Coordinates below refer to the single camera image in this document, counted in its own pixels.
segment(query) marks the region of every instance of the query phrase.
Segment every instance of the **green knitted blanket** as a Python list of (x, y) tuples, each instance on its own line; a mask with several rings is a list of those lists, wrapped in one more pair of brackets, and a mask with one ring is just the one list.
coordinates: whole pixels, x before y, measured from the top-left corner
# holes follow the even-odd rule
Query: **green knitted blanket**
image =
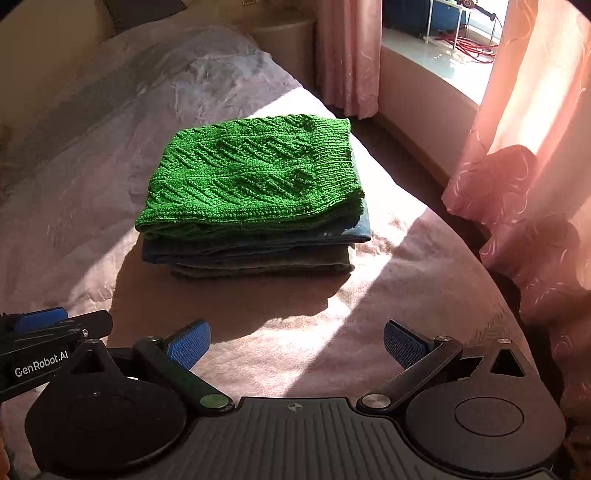
[(231, 120), (175, 134), (135, 227), (147, 238), (311, 229), (361, 212), (350, 123), (314, 115)]

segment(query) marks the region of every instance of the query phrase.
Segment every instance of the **black round disc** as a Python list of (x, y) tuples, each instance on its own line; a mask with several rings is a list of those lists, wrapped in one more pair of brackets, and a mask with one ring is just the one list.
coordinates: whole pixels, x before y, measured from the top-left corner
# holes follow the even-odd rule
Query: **black round disc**
[(176, 393), (101, 376), (74, 375), (31, 407), (27, 437), (42, 468), (124, 471), (154, 459), (182, 434), (187, 414)]
[(455, 470), (513, 475), (542, 465), (562, 443), (564, 418), (550, 395), (526, 380), (488, 375), (431, 387), (410, 402), (408, 433)]

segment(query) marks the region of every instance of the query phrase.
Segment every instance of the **wall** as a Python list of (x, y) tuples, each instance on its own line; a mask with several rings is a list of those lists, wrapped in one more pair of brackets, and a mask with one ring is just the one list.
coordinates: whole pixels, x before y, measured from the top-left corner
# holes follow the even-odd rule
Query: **wall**
[(451, 176), (477, 104), (390, 48), (382, 46), (380, 55), (379, 113)]
[(67, 69), (114, 34), (101, 0), (21, 2), (0, 22), (0, 124), (26, 125)]
[(263, 13), (267, 6), (277, 8), (298, 8), (307, 0), (258, 0), (254, 5), (242, 5), (242, 0), (183, 0), (189, 8), (209, 6), (211, 14), (224, 21), (248, 20)]

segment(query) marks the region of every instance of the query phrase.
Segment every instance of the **bed sheet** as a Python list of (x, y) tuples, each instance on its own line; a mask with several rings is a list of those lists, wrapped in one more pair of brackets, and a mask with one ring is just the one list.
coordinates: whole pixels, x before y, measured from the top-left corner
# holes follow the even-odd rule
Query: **bed sheet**
[[(18, 169), (4, 178), (0, 206), (2, 310), (107, 309), (109, 346), (206, 319), (213, 344), (193, 371), (235, 400), (354, 400), (401, 370), (382, 346), (389, 318), (471, 346), (513, 338), (531, 358), (462, 240), (353, 136), (372, 240), (356, 246), (351, 275), (184, 281), (141, 261), (134, 219), (176, 131), (246, 116), (332, 117), (251, 39), (195, 20), (183, 12), (109, 40), (45, 120), (11, 147)], [(38, 471), (23, 428), (37, 395), (2, 405), (24, 479)]]

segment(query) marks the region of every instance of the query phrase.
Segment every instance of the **headboard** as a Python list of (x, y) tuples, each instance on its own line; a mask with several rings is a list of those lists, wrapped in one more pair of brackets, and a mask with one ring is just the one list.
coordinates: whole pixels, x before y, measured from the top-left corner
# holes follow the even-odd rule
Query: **headboard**
[(0, 22), (0, 124), (26, 126), (60, 80), (115, 35), (102, 0), (24, 0)]

